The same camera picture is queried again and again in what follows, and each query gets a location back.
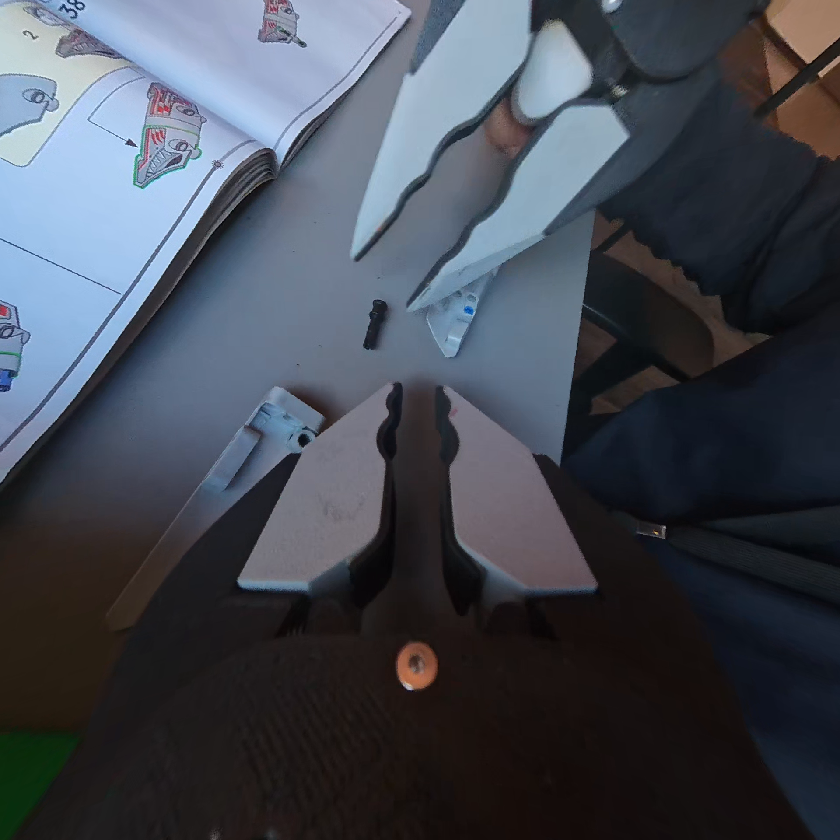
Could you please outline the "white lego panel piece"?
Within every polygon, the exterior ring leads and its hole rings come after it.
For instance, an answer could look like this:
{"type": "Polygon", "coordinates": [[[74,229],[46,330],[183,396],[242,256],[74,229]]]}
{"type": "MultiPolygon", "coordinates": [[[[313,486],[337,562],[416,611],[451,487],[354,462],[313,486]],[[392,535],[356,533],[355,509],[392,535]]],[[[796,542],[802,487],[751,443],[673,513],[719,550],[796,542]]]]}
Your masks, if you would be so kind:
{"type": "Polygon", "coordinates": [[[498,271],[499,267],[490,270],[427,308],[427,326],[445,358],[459,353],[480,300],[498,271]]]}

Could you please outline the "black chair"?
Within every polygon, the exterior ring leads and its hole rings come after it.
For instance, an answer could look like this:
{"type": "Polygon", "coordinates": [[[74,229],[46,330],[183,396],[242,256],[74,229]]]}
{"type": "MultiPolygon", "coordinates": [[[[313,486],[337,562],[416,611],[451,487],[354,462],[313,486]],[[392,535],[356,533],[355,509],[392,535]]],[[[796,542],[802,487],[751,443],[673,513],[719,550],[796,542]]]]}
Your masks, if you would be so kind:
{"type": "Polygon", "coordinates": [[[598,396],[648,368],[687,382],[713,367],[714,341],[703,319],[652,280],[598,250],[590,256],[582,320],[613,344],[572,382],[563,458],[603,427],[593,415],[598,396]]]}

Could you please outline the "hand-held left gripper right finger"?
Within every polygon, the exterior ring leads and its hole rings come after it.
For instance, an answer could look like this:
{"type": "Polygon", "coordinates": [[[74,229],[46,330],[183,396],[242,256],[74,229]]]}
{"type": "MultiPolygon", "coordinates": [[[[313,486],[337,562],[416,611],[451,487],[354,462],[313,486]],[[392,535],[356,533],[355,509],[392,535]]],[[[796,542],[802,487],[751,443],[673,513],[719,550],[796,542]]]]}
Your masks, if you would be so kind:
{"type": "Polygon", "coordinates": [[[435,421],[443,574],[456,613],[597,593],[531,450],[448,386],[436,388],[435,421]]]}

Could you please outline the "long light grey lego panel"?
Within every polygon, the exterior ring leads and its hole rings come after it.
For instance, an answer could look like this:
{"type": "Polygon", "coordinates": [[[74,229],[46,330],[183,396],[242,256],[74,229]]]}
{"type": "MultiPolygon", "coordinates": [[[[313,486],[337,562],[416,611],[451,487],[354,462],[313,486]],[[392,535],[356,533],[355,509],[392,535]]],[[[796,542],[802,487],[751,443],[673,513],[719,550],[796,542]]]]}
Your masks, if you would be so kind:
{"type": "Polygon", "coordinates": [[[185,553],[271,470],[298,456],[323,424],[324,415],[272,387],[112,604],[108,630],[119,633],[136,624],[185,553]]]}

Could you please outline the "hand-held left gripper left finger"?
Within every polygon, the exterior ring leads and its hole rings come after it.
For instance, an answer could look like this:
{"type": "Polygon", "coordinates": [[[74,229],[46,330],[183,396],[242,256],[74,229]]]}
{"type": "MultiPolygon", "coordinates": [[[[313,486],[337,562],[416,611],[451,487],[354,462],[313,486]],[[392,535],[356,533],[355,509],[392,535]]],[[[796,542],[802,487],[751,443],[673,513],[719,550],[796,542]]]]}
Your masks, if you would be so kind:
{"type": "Polygon", "coordinates": [[[386,383],[302,450],[237,579],[247,592],[370,604],[394,562],[403,386],[386,383]]]}

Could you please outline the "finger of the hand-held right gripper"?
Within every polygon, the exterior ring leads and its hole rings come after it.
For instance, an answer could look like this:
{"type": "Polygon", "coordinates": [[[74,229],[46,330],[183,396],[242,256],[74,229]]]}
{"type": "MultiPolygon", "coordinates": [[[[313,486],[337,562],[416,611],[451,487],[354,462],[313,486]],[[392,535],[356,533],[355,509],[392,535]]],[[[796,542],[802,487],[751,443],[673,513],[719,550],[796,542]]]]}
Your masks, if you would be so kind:
{"type": "Polygon", "coordinates": [[[530,1],[434,1],[377,153],[353,232],[357,261],[516,80],[532,42],[530,1]]]}
{"type": "Polygon", "coordinates": [[[581,94],[585,58],[562,23],[532,39],[511,90],[513,114],[532,123],[488,208],[406,302],[431,306],[604,203],[653,165],[711,84],[712,65],[669,84],[637,80],[602,98],[581,94]]]}

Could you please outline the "lego instruction booklet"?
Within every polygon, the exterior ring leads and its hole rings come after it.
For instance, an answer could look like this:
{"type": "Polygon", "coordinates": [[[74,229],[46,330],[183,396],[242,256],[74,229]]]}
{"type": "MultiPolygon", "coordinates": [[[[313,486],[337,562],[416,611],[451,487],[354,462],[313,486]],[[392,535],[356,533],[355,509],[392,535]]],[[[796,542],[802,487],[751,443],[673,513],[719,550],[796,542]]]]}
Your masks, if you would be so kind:
{"type": "Polygon", "coordinates": [[[3,484],[410,16],[392,1],[2,2],[3,484]]]}

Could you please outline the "green board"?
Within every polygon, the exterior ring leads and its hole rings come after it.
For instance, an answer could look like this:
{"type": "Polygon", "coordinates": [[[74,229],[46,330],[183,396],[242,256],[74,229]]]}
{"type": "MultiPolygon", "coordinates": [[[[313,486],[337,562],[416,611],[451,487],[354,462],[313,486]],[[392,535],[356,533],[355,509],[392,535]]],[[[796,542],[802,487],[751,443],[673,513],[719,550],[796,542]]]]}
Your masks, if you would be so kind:
{"type": "Polygon", "coordinates": [[[77,746],[71,731],[1,733],[1,838],[12,838],[77,746]]]}

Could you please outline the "cardboard box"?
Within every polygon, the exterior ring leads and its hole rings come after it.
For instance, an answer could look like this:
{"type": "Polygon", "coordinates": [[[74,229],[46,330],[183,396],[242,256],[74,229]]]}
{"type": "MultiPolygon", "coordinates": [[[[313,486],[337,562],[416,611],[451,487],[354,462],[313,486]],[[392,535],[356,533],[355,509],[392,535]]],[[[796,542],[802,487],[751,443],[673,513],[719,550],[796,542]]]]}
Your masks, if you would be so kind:
{"type": "MultiPolygon", "coordinates": [[[[773,1],[766,10],[764,57],[772,93],[839,36],[838,1],[773,1]]],[[[821,155],[839,155],[838,60],[773,114],[774,124],[821,155]]]]}

